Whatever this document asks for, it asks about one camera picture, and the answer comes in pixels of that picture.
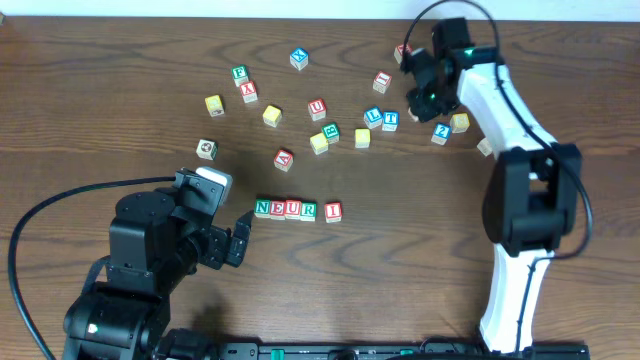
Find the green N block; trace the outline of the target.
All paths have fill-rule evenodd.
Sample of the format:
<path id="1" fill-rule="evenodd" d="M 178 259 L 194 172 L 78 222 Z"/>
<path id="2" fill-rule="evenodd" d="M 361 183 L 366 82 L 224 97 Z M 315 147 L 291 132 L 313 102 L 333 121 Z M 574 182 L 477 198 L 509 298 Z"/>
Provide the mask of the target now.
<path id="1" fill-rule="evenodd" d="M 255 201 L 254 215 L 257 218 L 269 218 L 270 207 L 271 207 L 271 201 L 269 199 L 258 198 Z"/>

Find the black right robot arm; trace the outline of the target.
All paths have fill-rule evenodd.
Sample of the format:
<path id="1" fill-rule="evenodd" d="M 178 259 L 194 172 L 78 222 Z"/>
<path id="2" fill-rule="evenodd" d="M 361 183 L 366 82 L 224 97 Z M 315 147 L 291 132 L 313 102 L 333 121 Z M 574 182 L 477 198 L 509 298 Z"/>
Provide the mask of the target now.
<path id="1" fill-rule="evenodd" d="M 546 269 L 573 229 L 577 202 L 588 198 L 580 181 L 582 155 L 538 123 L 514 87 L 499 45 L 475 45 L 463 18 L 437 22 L 431 38 L 432 50 L 402 56 L 402 71 L 416 81 L 406 95 L 408 112 L 427 122 L 463 106 L 487 140 L 496 163 L 482 221 L 494 267 L 479 331 L 485 354 L 530 356 Z"/>

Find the red E block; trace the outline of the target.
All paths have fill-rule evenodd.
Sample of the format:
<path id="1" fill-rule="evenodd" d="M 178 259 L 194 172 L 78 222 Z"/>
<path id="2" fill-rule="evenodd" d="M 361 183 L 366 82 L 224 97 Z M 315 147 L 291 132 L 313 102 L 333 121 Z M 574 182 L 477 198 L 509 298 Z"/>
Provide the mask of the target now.
<path id="1" fill-rule="evenodd" d="M 269 218 L 273 220 L 285 220 L 285 201 L 272 200 L 269 208 Z"/>

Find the yellow S block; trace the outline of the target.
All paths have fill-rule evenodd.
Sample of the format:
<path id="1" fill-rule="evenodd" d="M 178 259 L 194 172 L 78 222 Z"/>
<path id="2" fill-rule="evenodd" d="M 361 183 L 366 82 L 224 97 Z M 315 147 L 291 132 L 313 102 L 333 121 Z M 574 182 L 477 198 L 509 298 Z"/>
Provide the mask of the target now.
<path id="1" fill-rule="evenodd" d="M 470 126 L 470 119 L 467 113 L 454 114 L 450 119 L 450 126 L 453 133 L 464 133 Z"/>

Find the blue P block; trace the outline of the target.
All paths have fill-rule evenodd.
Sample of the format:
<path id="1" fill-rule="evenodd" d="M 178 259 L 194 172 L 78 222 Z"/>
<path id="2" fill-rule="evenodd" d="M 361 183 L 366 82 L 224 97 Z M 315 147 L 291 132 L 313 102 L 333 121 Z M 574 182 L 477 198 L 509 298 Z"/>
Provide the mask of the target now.
<path id="1" fill-rule="evenodd" d="M 411 111 L 411 108 L 408 108 L 407 110 L 409 117 L 414 121 L 414 122 L 419 122 L 419 117 L 417 117 L 416 115 L 414 115 Z"/>

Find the blue 2 block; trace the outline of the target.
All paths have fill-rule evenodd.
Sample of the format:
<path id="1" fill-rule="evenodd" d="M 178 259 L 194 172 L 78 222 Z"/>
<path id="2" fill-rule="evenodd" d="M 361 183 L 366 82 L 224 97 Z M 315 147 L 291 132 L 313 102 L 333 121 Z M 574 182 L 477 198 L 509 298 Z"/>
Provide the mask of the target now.
<path id="1" fill-rule="evenodd" d="M 437 123 L 431 141 L 438 145 L 445 145 L 451 135 L 451 127 L 443 123 Z"/>

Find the green R block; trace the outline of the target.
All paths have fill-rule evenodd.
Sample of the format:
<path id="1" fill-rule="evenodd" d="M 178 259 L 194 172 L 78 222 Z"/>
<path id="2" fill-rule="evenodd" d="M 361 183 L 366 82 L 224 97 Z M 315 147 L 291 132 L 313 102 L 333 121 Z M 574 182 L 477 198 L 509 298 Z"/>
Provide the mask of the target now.
<path id="1" fill-rule="evenodd" d="M 300 211 L 300 220 L 307 222 L 315 222 L 317 217 L 317 204 L 314 202 L 302 202 Z"/>

